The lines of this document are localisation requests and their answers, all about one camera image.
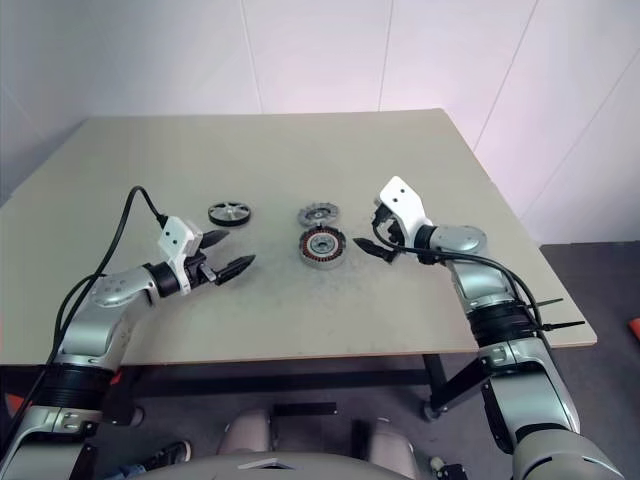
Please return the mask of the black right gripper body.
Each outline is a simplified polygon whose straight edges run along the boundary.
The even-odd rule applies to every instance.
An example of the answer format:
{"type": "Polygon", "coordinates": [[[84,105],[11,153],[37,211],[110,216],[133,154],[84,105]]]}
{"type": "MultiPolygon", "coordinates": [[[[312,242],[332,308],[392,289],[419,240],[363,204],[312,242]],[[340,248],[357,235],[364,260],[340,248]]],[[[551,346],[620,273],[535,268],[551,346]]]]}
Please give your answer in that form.
{"type": "Polygon", "coordinates": [[[383,245],[396,251],[400,251],[405,247],[405,236],[398,220],[391,210],[382,203],[379,207],[376,221],[372,222],[372,228],[374,235],[383,245]],[[386,237],[384,237],[380,231],[380,228],[384,225],[387,226],[386,237]]]}

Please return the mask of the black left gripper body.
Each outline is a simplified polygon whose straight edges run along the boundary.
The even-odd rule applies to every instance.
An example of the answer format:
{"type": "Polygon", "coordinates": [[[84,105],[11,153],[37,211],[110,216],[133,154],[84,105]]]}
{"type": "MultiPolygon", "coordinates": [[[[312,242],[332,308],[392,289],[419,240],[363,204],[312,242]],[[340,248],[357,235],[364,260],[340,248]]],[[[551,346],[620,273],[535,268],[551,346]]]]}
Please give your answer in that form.
{"type": "Polygon", "coordinates": [[[206,255],[202,252],[185,259],[184,271],[191,289],[197,289],[205,284],[220,284],[219,274],[209,265],[206,255]]]}

